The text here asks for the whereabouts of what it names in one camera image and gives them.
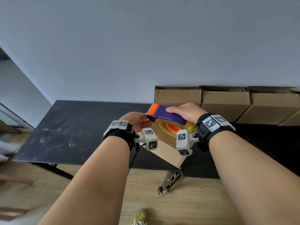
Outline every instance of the orange tape core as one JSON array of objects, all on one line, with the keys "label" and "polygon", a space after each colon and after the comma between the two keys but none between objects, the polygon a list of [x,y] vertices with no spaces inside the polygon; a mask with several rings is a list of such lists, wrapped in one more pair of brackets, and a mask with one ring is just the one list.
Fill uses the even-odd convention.
[{"label": "orange tape core", "polygon": [[179,130],[182,130],[182,128],[178,127],[177,125],[174,125],[174,124],[170,124],[170,123],[166,123],[166,128],[172,132],[172,133],[175,133],[177,134],[177,132]]}]

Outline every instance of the wrist-mounted tracker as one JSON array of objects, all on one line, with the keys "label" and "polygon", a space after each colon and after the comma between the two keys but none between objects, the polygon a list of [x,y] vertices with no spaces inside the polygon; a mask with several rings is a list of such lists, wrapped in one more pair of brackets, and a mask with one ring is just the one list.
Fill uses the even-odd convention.
[{"label": "wrist-mounted tracker", "polygon": [[103,140],[108,136],[118,136],[124,139],[128,143],[130,151],[135,147],[134,138],[136,134],[133,130],[133,125],[129,124],[128,121],[113,121],[103,134]]},{"label": "wrist-mounted tracker", "polygon": [[201,115],[195,127],[197,129],[199,142],[206,145],[208,145],[209,140],[219,132],[235,132],[235,128],[221,115],[213,115],[211,113]]}]

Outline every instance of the black cable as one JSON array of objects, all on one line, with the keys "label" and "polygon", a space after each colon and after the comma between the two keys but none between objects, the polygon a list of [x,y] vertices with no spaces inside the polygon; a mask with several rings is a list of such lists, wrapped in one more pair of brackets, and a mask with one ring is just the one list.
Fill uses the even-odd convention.
[{"label": "black cable", "polygon": [[137,149],[137,148],[135,149],[136,153],[135,153],[135,155],[133,156],[133,159],[132,159],[131,164],[130,164],[130,166],[129,166],[129,170],[128,170],[127,175],[129,174],[129,171],[130,171],[130,168],[131,168],[131,166],[132,166],[132,164],[133,164],[134,158],[136,157],[137,153],[140,151],[140,149],[141,149],[144,145],[146,145],[146,143],[144,143],[143,145],[141,145],[138,149]]}]

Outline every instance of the shoelace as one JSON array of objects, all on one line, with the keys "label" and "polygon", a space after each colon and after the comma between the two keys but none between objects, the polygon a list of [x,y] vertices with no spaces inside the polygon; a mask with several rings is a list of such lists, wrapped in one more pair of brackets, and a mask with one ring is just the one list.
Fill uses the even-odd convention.
[{"label": "shoelace", "polygon": [[138,221],[137,224],[138,224],[138,225],[144,225],[145,223],[144,223],[144,222],[141,222],[141,221]]}]

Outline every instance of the metal stand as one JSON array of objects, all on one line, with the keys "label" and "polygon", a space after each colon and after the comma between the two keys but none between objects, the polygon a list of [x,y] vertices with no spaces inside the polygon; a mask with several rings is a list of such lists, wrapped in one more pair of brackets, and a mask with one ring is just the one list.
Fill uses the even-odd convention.
[{"label": "metal stand", "polygon": [[74,175],[71,175],[59,168],[57,168],[57,164],[51,165],[49,163],[40,163],[40,162],[32,162],[33,165],[36,165],[40,168],[43,168],[44,170],[50,171],[51,173],[54,173],[56,175],[59,175],[63,178],[72,180],[74,178]]},{"label": "metal stand", "polygon": [[168,171],[165,179],[163,180],[162,186],[166,190],[174,189],[178,184],[180,184],[185,179],[185,176],[181,171]]}]

